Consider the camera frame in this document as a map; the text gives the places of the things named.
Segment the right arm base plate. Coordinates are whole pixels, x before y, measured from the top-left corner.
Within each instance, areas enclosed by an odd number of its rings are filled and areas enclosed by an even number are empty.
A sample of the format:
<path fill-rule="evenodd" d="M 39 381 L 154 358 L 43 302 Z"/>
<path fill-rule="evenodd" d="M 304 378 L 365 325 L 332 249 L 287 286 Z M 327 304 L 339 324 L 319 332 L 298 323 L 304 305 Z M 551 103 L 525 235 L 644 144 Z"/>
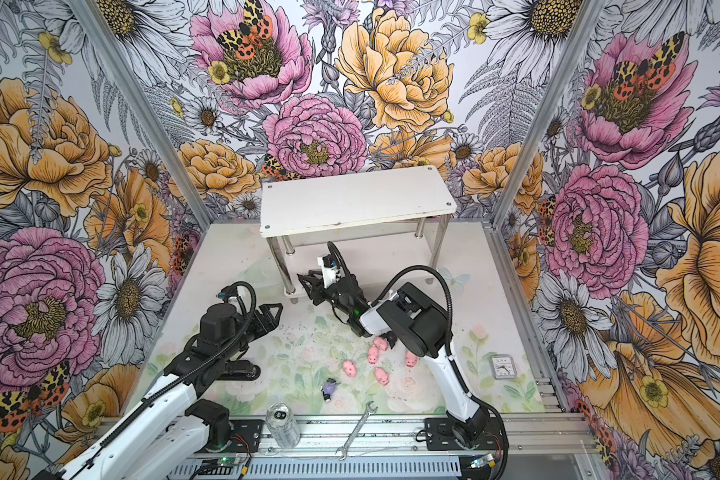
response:
<path fill-rule="evenodd" d="M 492 451 L 497 452 L 503 446 L 503 437 L 498 421 L 491 418 L 483 432 L 468 444 L 455 435 L 455 422 L 449 417 L 427 417 L 423 423 L 424 433 L 419 439 L 424 441 L 428 451 Z"/>

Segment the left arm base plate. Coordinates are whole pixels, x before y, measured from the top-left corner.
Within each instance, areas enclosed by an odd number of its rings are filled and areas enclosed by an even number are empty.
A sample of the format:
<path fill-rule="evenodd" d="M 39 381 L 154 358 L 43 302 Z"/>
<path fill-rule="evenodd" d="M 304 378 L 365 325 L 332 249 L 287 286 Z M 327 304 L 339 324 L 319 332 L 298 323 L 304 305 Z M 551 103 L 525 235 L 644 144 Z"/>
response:
<path fill-rule="evenodd" d="M 216 421 L 209 430 L 203 451 L 207 453 L 255 453 L 262 439 L 264 421 L 256 419 L 228 419 Z"/>

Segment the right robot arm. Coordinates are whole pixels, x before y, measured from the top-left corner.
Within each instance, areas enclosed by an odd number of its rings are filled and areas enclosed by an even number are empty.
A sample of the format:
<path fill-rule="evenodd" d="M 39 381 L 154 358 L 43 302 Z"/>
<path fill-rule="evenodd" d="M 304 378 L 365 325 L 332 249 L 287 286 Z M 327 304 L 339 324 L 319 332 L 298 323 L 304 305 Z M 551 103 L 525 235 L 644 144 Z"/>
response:
<path fill-rule="evenodd" d="M 412 265 L 396 273 L 372 301 L 366 299 L 356 275 L 338 247 L 329 242 L 318 267 L 297 279 L 316 306 L 328 304 L 337 319 L 358 337 L 392 333 L 397 341 L 430 369 L 445 400 L 446 415 L 458 444 L 472 448 L 491 418 L 492 410 L 471 392 L 460 370 L 453 346 L 453 299 L 447 282 L 427 265 Z M 395 285 L 404 276 L 423 272 L 439 283 L 440 305 L 411 282 Z"/>

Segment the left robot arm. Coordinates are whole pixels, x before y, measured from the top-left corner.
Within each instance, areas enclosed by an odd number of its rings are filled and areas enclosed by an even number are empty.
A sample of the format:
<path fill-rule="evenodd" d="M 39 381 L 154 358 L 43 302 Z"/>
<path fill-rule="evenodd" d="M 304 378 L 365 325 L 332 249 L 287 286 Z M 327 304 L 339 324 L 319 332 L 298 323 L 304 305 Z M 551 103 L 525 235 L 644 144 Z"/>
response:
<path fill-rule="evenodd" d="M 162 479 L 196 452 L 239 443 L 228 409 L 203 395 L 220 381 L 257 379 L 260 368 L 244 355 L 279 326 L 282 312 L 280 303 L 209 307 L 198 333 L 139 403 L 75 459 L 38 478 Z"/>

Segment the black purple kuromi toy front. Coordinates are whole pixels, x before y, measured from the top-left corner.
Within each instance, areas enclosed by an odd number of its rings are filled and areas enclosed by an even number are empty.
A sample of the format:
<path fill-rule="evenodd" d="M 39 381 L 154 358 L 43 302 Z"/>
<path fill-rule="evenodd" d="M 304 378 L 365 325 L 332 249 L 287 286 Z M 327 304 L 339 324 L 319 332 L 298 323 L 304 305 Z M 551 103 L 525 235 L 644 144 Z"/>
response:
<path fill-rule="evenodd" d="M 321 387 L 321 394 L 325 402 L 330 402 L 334 395 L 339 382 L 333 378 L 328 378 Z"/>

